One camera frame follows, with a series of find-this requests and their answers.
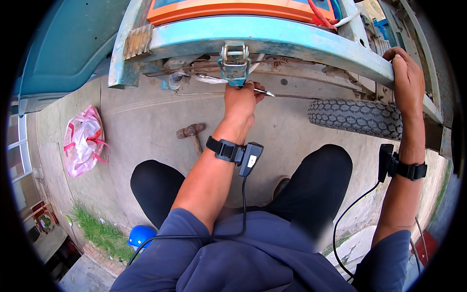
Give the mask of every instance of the label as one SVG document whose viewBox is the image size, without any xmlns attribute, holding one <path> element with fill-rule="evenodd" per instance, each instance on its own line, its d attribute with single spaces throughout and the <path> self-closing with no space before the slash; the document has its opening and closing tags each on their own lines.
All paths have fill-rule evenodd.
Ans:
<svg viewBox="0 0 467 292">
<path fill-rule="evenodd" d="M 253 167 L 253 165 L 256 162 L 257 157 L 254 155 L 250 155 L 250 159 L 248 160 L 248 165 L 247 167 Z"/>
</svg>

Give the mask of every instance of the person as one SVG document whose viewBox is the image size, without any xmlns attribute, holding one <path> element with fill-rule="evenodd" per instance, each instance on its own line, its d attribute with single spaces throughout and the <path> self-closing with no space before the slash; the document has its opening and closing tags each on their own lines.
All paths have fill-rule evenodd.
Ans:
<svg viewBox="0 0 467 292">
<path fill-rule="evenodd" d="M 394 68 L 394 97 L 403 120 L 400 162 L 423 164 L 422 70 L 401 48 L 383 58 Z M 226 86 L 224 119 L 212 137 L 243 145 L 264 95 L 256 82 Z M 185 178 L 155 160 L 139 164 L 131 189 L 158 235 L 227 235 L 242 227 L 242 208 L 222 216 L 235 163 L 204 150 Z M 154 240 L 115 280 L 111 291 L 400 291 L 422 180 L 396 174 L 387 189 L 371 250 L 349 284 L 318 251 L 316 239 L 344 199 L 352 159 L 324 145 L 284 179 L 265 207 L 248 207 L 246 231 L 231 239 Z"/>
</svg>

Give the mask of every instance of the black tire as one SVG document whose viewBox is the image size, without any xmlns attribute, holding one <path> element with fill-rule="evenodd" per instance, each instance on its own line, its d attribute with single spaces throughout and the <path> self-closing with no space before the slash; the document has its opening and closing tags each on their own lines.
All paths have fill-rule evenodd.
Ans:
<svg viewBox="0 0 467 292">
<path fill-rule="evenodd" d="M 312 124 L 392 140 L 402 138 L 401 112 L 369 100 L 315 100 L 308 109 Z"/>
</svg>

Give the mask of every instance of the red cable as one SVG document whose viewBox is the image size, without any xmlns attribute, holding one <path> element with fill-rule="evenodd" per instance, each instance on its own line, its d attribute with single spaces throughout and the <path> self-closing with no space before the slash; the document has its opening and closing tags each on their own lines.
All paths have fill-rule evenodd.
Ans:
<svg viewBox="0 0 467 292">
<path fill-rule="evenodd" d="M 327 21 L 327 19 L 324 17 L 324 15 L 321 13 L 321 11 L 316 7 L 315 3 L 313 3 L 312 0 L 308 0 L 308 4 L 310 5 L 311 7 L 311 10 L 313 11 L 313 13 L 316 15 L 316 17 L 318 17 L 318 19 L 329 29 L 332 29 L 332 30 L 337 30 L 337 27 L 333 26 L 332 24 L 329 23 L 329 21 Z"/>
</svg>

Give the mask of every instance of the hard hat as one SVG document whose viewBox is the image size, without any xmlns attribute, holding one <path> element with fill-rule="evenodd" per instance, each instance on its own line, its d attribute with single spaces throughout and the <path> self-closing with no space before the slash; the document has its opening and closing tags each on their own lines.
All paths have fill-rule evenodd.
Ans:
<svg viewBox="0 0 467 292">
<path fill-rule="evenodd" d="M 136 225 L 131 229 L 130 237 L 128 238 L 127 243 L 133 247 L 139 247 L 143 242 L 148 238 L 156 236 L 157 231 L 154 228 L 146 225 Z M 146 243 L 144 248 L 148 247 L 151 242 Z"/>
</svg>

